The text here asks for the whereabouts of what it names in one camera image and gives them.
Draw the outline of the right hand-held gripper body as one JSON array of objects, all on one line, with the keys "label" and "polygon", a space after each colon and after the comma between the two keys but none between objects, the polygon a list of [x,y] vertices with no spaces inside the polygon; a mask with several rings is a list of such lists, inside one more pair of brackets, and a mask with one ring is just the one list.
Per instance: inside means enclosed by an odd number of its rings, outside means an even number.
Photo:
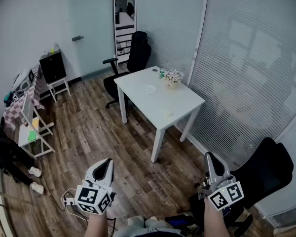
[{"label": "right hand-held gripper body", "polygon": [[233,175],[228,175],[212,184],[204,182],[197,187],[197,192],[199,200],[207,197],[217,211],[223,210],[244,198],[241,184],[236,181]]}]

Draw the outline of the white plate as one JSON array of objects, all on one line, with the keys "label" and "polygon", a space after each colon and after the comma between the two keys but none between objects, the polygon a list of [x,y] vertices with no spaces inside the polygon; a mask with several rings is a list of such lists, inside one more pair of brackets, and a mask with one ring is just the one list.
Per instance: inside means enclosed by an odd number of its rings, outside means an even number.
[{"label": "white plate", "polygon": [[143,94],[146,95],[153,95],[157,92],[157,89],[155,86],[151,85],[151,84],[145,84],[142,88],[141,88],[141,92]]}]

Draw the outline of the person's left forearm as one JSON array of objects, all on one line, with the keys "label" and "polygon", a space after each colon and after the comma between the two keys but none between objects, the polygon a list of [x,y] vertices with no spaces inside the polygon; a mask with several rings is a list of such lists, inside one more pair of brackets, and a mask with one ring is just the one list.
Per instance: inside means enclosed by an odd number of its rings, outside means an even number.
[{"label": "person's left forearm", "polygon": [[107,213],[90,214],[84,237],[108,237]]}]

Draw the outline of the person's right forearm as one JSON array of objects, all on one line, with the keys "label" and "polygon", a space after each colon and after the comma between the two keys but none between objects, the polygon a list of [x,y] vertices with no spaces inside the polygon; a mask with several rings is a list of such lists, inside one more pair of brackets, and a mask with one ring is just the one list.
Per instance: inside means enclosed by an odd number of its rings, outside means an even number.
[{"label": "person's right forearm", "polygon": [[217,211],[207,197],[204,203],[204,237],[230,237],[222,212]]}]

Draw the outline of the black device with blue screen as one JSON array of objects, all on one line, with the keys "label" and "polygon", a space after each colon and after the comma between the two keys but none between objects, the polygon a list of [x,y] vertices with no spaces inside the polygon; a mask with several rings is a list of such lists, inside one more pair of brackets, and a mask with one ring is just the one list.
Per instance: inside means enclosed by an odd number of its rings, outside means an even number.
[{"label": "black device with blue screen", "polygon": [[195,223],[192,216],[186,216],[184,214],[166,217],[165,221],[176,229],[192,226]]}]

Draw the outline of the person's legs in grey trousers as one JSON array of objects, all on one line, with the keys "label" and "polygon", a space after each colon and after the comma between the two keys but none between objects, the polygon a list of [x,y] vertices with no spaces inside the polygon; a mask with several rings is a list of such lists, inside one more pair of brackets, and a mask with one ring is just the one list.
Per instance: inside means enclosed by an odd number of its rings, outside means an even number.
[{"label": "person's legs in grey trousers", "polygon": [[127,219],[127,225],[118,229],[113,237],[184,237],[179,229],[173,228],[164,220],[155,216],[145,219],[133,216]]}]

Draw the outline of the white table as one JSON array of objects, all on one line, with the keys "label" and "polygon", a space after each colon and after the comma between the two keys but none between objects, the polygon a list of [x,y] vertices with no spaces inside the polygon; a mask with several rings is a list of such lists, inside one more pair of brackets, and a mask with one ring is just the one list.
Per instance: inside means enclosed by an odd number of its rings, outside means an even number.
[{"label": "white table", "polygon": [[[126,105],[124,97],[145,115],[156,128],[155,140],[151,154],[151,162],[156,162],[166,129],[177,124],[178,121],[189,116],[188,122],[180,137],[183,142],[195,121],[205,100],[182,83],[174,89],[166,88],[159,78],[160,68],[157,66],[131,73],[114,81],[117,85],[122,122],[127,123]],[[146,95],[141,92],[145,84],[156,87],[157,92]],[[173,115],[165,117],[164,110],[171,110]]]}]

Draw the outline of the white folding rack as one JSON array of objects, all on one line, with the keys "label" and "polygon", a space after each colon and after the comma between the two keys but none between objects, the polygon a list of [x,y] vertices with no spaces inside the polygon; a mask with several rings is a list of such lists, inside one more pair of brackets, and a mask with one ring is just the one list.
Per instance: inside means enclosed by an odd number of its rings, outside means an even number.
[{"label": "white folding rack", "polygon": [[[25,96],[23,108],[21,111],[21,117],[24,119],[24,122],[19,129],[18,146],[22,148],[32,158],[38,158],[48,153],[55,153],[56,150],[44,138],[47,135],[53,135],[53,132],[51,129],[53,128],[54,123],[53,122],[49,124],[45,123],[45,121],[39,115],[31,99],[27,95]],[[32,126],[32,120],[35,117],[39,118],[38,129],[35,129]],[[30,130],[34,130],[37,133],[37,139],[32,142],[28,141]],[[33,155],[29,150],[26,149],[26,146],[36,141],[40,141],[41,152],[36,155]]]}]

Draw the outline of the white stool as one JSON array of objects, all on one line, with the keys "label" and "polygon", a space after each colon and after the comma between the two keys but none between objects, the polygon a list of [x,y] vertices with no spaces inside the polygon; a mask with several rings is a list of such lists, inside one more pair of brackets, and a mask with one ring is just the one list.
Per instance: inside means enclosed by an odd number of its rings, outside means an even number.
[{"label": "white stool", "polygon": [[66,78],[61,78],[57,81],[51,82],[47,84],[47,87],[49,89],[49,92],[54,100],[54,102],[57,102],[56,95],[67,92],[69,96],[71,96],[71,92],[69,89],[69,84],[66,80]]}]

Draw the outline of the checkered tablecloth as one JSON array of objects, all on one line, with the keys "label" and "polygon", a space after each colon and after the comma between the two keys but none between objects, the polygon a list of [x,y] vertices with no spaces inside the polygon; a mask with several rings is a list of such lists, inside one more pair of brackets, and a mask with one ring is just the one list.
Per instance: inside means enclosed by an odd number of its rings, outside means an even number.
[{"label": "checkered tablecloth", "polygon": [[31,99],[37,109],[45,109],[45,107],[40,103],[40,90],[42,79],[44,78],[40,65],[33,67],[32,71],[34,72],[34,82],[32,86],[29,87],[29,89],[27,89],[25,93],[17,101],[14,101],[3,113],[6,126],[12,130],[15,130],[16,120],[21,116],[26,95]]}]

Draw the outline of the pink flower bouquet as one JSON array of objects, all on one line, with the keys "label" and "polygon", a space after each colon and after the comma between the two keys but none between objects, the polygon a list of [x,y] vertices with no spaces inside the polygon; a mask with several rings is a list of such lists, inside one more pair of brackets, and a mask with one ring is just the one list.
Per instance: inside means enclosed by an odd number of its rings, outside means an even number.
[{"label": "pink flower bouquet", "polygon": [[170,69],[165,71],[164,77],[161,79],[161,81],[166,88],[174,89],[182,81],[183,77],[183,72],[176,69]]}]

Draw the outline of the teal device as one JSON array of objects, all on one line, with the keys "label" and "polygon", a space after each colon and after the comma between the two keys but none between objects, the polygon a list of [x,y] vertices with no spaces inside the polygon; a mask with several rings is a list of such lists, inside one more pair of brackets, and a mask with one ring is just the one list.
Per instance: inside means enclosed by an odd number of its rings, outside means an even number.
[{"label": "teal device", "polygon": [[18,99],[19,99],[18,96],[17,96],[14,92],[10,91],[10,92],[4,97],[4,104],[5,104],[5,107],[6,107],[6,108],[10,107],[10,105],[11,105],[13,102],[17,101]]}]

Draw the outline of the black mini fridge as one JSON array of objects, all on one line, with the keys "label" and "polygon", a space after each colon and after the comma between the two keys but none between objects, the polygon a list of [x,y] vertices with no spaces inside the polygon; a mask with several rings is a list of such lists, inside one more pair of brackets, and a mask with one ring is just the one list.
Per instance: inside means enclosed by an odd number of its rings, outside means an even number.
[{"label": "black mini fridge", "polygon": [[41,56],[39,62],[47,84],[53,83],[67,76],[61,50],[57,50],[53,54],[48,53]]}]

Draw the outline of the white countertop appliance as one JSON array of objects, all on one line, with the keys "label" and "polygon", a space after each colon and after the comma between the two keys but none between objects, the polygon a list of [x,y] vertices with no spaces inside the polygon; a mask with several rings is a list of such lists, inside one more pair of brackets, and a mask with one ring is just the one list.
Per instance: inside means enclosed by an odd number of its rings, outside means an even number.
[{"label": "white countertop appliance", "polygon": [[14,79],[12,85],[12,91],[16,90],[27,90],[29,87],[32,86],[34,81],[34,73],[32,69],[25,69],[21,73],[19,73],[16,78]]}]

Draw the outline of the black office chair with headrest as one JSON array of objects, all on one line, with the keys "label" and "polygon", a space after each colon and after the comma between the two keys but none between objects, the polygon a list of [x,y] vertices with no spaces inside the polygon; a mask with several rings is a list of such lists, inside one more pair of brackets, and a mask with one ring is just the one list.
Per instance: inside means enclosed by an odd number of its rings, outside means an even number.
[{"label": "black office chair with headrest", "polygon": [[131,50],[127,62],[127,72],[119,73],[117,71],[117,67],[115,65],[115,63],[118,61],[117,58],[111,58],[103,61],[103,64],[110,63],[111,68],[114,72],[113,76],[107,77],[103,80],[104,87],[107,93],[113,98],[112,101],[106,103],[106,109],[108,109],[111,104],[119,102],[117,85],[114,80],[130,73],[138,72],[145,69],[150,55],[151,46],[148,44],[147,33],[143,31],[136,31],[132,35],[131,39]]}]

